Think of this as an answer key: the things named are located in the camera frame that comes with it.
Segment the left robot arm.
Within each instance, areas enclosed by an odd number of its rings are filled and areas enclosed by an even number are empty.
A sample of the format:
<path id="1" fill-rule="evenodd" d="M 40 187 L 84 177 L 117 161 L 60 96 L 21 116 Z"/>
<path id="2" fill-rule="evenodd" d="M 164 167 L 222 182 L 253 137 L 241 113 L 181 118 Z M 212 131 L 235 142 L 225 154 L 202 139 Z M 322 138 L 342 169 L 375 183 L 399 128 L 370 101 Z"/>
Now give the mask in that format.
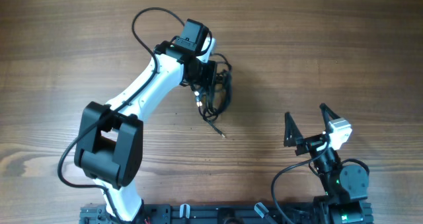
<path id="1" fill-rule="evenodd" d="M 188 19 L 182 34 L 150 50 L 145 70 L 106 104 L 83 110 L 74 163 L 93 180 L 106 200 L 106 212 L 118 223 L 135 223 L 143 209 L 134 178 L 143 157 L 143 124 L 175 87 L 210 85 L 209 60 L 215 39 L 204 24 Z"/>

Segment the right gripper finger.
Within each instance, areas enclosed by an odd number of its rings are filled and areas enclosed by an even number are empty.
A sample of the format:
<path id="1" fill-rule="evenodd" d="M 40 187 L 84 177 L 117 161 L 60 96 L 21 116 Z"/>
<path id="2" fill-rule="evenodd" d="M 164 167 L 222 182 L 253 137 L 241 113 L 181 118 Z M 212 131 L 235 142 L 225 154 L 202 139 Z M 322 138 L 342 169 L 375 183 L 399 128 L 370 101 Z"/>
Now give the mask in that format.
<path id="1" fill-rule="evenodd" d="M 327 124 L 331 120 L 339 119 L 339 115 L 333 112 L 325 103 L 320 104 L 324 123 Z"/>
<path id="2" fill-rule="evenodd" d="M 302 144 L 302 134 L 289 112 L 285 113 L 284 146 L 294 147 Z"/>

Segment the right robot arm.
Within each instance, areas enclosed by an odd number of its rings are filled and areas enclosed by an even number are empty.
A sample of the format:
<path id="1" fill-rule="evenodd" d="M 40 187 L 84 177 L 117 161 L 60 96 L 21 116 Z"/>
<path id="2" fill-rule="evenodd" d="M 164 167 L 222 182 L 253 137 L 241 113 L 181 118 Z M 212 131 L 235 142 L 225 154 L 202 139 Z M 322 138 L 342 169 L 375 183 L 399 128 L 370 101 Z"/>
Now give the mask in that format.
<path id="1" fill-rule="evenodd" d="M 326 104 L 320 105 L 325 129 L 322 133 L 304 137 L 289 112 L 285 113 L 284 146 L 295 147 L 297 156 L 308 154 L 307 162 L 319 178 L 324 196 L 317 196 L 303 206 L 304 217 L 294 216 L 296 222 L 364 223 L 369 167 L 357 159 L 341 160 L 338 150 L 352 134 L 352 125 L 334 113 Z"/>

